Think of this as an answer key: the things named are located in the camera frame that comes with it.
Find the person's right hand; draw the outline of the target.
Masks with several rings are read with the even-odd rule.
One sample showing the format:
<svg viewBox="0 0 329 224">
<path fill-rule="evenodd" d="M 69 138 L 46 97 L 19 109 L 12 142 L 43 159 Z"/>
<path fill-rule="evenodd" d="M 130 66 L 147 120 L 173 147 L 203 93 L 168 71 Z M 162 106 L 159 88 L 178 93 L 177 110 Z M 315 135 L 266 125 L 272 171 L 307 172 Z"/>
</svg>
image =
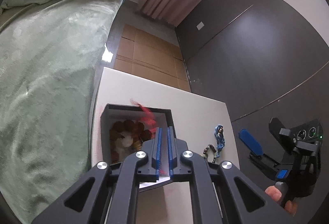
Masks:
<svg viewBox="0 0 329 224">
<path fill-rule="evenodd" d="M 279 202 L 282 198 L 282 193 L 275 186 L 269 186 L 266 188 L 265 193 L 272 198 L 275 202 Z M 295 216 L 297 212 L 298 205 L 294 201 L 287 201 L 285 203 L 284 209 L 292 216 Z"/>
</svg>

